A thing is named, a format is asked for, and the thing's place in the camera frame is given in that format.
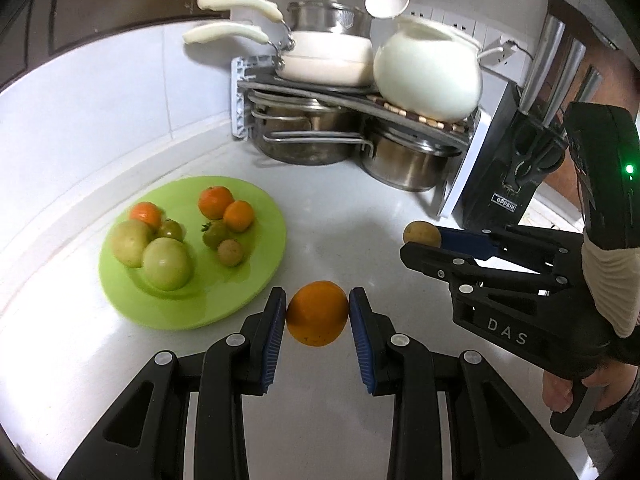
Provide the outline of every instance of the plate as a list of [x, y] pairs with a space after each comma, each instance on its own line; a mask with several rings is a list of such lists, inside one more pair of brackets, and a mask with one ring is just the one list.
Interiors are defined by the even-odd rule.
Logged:
[[[210, 186], [228, 187], [236, 200], [246, 200], [255, 211], [255, 221], [242, 234], [234, 235], [248, 254], [237, 267], [228, 268], [215, 251], [202, 241], [207, 219], [198, 209], [200, 193]], [[184, 242], [194, 261], [187, 285], [164, 292], [150, 285], [142, 269], [129, 269], [111, 253], [109, 236], [100, 252], [98, 273], [104, 293], [124, 316], [150, 328], [185, 330], [229, 316], [251, 301], [275, 274], [287, 240], [280, 209], [259, 187], [228, 176], [194, 176], [159, 187], [139, 202], [153, 202], [166, 218], [180, 222], [187, 231]], [[116, 224], [127, 219], [122, 213]]]

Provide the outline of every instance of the white countertop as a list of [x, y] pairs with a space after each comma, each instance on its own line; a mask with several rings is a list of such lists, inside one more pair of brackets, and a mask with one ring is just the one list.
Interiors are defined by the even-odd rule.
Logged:
[[[111, 307], [100, 287], [98, 253], [107, 230], [137, 196], [200, 174], [242, 178], [274, 198], [288, 229], [280, 269], [247, 307], [210, 326], [160, 332], [135, 325]], [[48, 476], [57, 476], [155, 352], [202, 352], [236, 332], [247, 315], [261, 311], [271, 286], [282, 286], [290, 298], [315, 280], [332, 280], [346, 292], [363, 286], [374, 311], [390, 316], [397, 330], [431, 351], [480, 351], [582, 472], [587, 457], [581, 441], [550, 430], [550, 412], [540, 394], [542, 371], [454, 325], [446, 283], [401, 263], [402, 230], [413, 220], [429, 218], [429, 194], [385, 186], [351, 161], [288, 166], [247, 142], [229, 140], [137, 196], [68, 243], [0, 317], [0, 421], [27, 459]], [[348, 327], [325, 348], [305, 347], [285, 330], [268, 395], [244, 398], [251, 478], [382, 479], [392, 413], [392, 397], [366, 393]]]

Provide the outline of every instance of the beige fabric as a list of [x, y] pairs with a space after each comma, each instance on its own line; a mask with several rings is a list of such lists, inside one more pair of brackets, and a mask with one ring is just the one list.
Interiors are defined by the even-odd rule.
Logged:
[[598, 312], [629, 337], [640, 314], [640, 248], [604, 251], [585, 232], [582, 273]]

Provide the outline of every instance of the orange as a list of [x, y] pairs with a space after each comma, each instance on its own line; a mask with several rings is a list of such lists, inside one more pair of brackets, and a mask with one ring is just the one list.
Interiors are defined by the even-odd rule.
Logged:
[[233, 232], [241, 233], [246, 231], [254, 222], [254, 208], [244, 200], [236, 200], [225, 209], [222, 217], [225, 225]]
[[209, 220], [220, 220], [234, 196], [224, 186], [207, 187], [198, 199], [198, 209]]
[[129, 218], [142, 220], [151, 227], [153, 232], [156, 232], [162, 223], [162, 211], [151, 202], [139, 202], [129, 211]]
[[324, 346], [342, 332], [349, 301], [333, 282], [313, 282], [295, 293], [287, 307], [289, 333], [302, 344]]

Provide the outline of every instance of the silver screw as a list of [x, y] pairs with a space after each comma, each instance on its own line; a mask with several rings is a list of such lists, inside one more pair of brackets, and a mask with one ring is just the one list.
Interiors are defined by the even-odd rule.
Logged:
[[482, 356], [475, 350], [467, 350], [464, 357], [470, 365], [479, 365], [482, 362]]
[[404, 334], [393, 334], [391, 336], [391, 344], [394, 346], [407, 346], [409, 344], [409, 336]]
[[229, 346], [240, 346], [244, 342], [245, 339], [242, 334], [231, 334], [226, 337], [226, 344]]
[[157, 365], [164, 366], [169, 364], [174, 359], [174, 356], [171, 355], [171, 352], [158, 352], [156, 357], [154, 357], [154, 362]]

